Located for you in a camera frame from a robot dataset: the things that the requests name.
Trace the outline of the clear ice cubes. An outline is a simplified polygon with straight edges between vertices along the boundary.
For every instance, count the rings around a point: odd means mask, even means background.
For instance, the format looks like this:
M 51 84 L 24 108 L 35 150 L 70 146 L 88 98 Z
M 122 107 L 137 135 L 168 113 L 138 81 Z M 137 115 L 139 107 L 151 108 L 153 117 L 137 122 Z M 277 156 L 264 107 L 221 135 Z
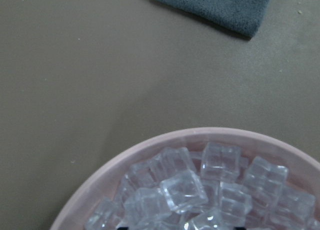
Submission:
M 133 164 L 85 229 L 319 229 L 316 197 L 287 184 L 289 170 L 237 146 L 164 148 Z

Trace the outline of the pink bowl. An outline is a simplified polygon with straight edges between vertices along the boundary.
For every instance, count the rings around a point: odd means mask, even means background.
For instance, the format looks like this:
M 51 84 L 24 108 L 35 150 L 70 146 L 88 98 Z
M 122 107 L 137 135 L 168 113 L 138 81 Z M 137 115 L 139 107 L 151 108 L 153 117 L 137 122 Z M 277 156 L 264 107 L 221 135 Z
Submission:
M 132 164 L 153 157 L 165 147 L 187 147 L 195 151 L 203 149 L 210 141 L 237 145 L 249 159 L 259 155 L 274 164 L 288 167 L 288 182 L 319 198 L 320 163 L 301 150 L 272 137 L 246 130 L 190 128 L 145 140 L 104 164 L 72 195 L 51 229 L 83 229 L 100 200 L 104 196 L 114 197 L 122 176 Z

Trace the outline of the grey folded cloth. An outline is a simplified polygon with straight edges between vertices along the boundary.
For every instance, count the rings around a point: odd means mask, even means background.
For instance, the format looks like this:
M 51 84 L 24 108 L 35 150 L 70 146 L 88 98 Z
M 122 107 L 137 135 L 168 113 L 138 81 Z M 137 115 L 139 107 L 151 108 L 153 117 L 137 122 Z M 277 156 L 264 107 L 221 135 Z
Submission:
M 270 0 L 156 0 L 246 37 L 254 37 Z

